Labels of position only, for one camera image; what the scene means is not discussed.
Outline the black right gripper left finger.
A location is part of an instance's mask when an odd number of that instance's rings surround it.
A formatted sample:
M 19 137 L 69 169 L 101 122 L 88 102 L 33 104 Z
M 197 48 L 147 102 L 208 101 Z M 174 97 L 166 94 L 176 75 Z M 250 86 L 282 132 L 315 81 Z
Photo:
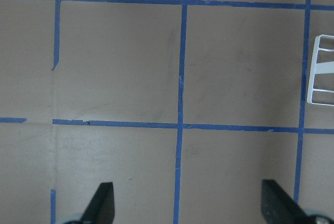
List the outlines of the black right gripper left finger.
M 112 182 L 101 183 L 82 214 L 79 223 L 112 224 L 115 218 L 114 187 Z

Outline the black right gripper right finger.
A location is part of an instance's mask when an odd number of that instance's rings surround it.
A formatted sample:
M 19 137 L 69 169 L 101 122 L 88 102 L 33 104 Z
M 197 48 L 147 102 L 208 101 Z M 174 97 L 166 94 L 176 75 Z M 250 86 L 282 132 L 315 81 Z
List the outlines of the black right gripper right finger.
M 275 180 L 261 182 L 261 214 L 269 224 L 316 223 Z

